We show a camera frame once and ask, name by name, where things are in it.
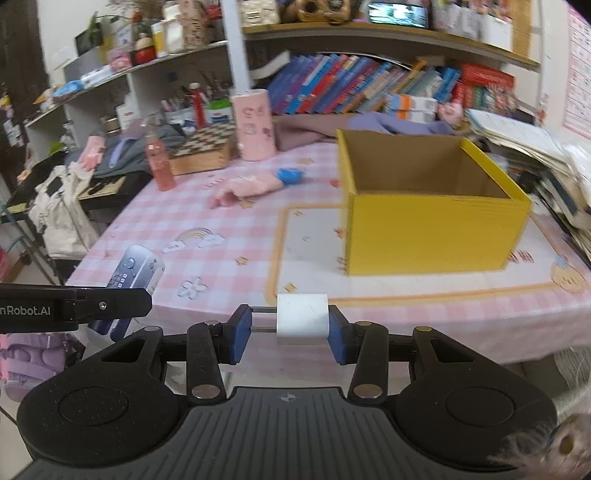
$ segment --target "pink checkered tablecloth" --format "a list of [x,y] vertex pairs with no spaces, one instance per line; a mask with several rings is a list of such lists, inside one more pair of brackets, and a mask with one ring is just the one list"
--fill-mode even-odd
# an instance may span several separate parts
[[[339,177],[336,157],[336,145],[317,143],[260,163],[235,161],[225,170],[177,177],[177,187],[168,192],[159,192],[151,182],[101,236],[68,284],[106,285],[125,250],[138,244],[158,253],[166,266],[153,295],[152,312],[139,320],[142,324],[160,325],[167,334],[183,333],[190,325],[207,319],[225,321],[241,303],[268,305],[264,289],[280,214],[293,204],[341,201],[342,191],[335,183]],[[302,168],[306,181],[252,203],[213,210],[206,207],[221,179],[280,167]],[[550,217],[540,221],[545,222],[544,232],[557,252],[591,283],[589,270],[562,240],[558,226]],[[192,229],[207,229],[225,241],[214,248],[162,253],[174,238]],[[193,299],[177,295],[187,280],[207,289],[201,288]],[[407,335],[417,325],[431,325],[503,363],[539,358],[575,344],[591,344],[588,288],[579,294],[556,286],[517,294],[341,310],[350,321],[372,320],[386,325],[391,333]],[[256,319],[260,325],[271,322],[264,316]],[[322,381],[339,381],[350,375],[350,368],[334,363],[328,347],[279,348],[275,336],[266,333],[251,336],[238,370]]]

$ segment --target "red bottle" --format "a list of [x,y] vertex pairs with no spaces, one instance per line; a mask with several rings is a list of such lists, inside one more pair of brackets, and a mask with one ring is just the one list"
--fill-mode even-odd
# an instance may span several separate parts
[[189,85],[191,95],[193,95],[193,105],[195,107],[195,125],[197,129],[205,127],[207,125],[205,121],[205,109],[203,107],[203,99],[205,98],[205,92],[201,89],[201,85],[197,82],[193,82]]
[[158,184],[158,190],[165,192],[176,187],[173,171],[170,168],[170,159],[166,153],[166,147],[156,133],[153,119],[146,122],[146,156],[152,169],[154,180]]

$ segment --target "white cloth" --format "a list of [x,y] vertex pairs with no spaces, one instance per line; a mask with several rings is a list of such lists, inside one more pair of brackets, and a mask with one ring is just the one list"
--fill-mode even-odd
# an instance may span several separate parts
[[[37,197],[29,217],[43,235],[47,253],[52,258],[82,260],[99,238],[78,201],[92,173],[75,162],[68,168],[58,165],[46,181],[35,187]],[[61,179],[62,185],[49,196],[47,187],[56,177]]]

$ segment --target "white shelf post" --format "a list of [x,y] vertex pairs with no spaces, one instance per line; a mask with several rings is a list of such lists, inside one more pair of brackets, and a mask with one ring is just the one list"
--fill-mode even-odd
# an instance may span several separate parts
[[242,35],[241,14],[236,0],[222,0],[223,26],[228,40],[228,56],[230,69],[236,92],[244,92],[251,88],[251,76],[248,71],[246,45]]

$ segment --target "orange border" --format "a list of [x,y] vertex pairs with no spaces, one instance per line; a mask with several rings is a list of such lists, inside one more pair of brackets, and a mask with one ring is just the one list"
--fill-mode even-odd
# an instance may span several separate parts
[[[292,210],[310,210],[320,208],[343,208],[342,205],[337,203],[307,203],[302,205],[289,205],[283,209],[280,215],[278,228],[278,234],[275,235],[275,241],[273,243],[273,252],[271,254],[271,263],[269,266],[269,274],[267,277],[267,283],[265,285],[265,300],[269,305],[277,305],[277,284],[279,280],[279,263],[281,261],[281,253],[285,245],[285,233],[287,231],[287,221],[289,213]],[[535,221],[533,216],[530,218],[534,221],[542,235],[548,240],[550,246],[554,249],[554,252],[558,255],[557,247],[554,245],[552,240],[545,234],[542,227]],[[335,298],[329,299],[331,304],[337,304],[342,307],[358,307],[358,306],[400,306],[408,304],[419,304],[428,303],[441,299],[454,299],[454,300],[473,300],[475,297],[495,297],[500,294],[511,292],[511,293],[524,293],[528,291],[545,290],[547,288],[559,288],[554,282],[541,283],[539,285],[531,285],[528,287],[507,287],[507,288],[493,288],[491,290],[475,290],[467,291],[465,293],[434,293],[428,295],[415,295],[415,296],[404,296],[404,297],[360,297],[358,299],[349,298]]]

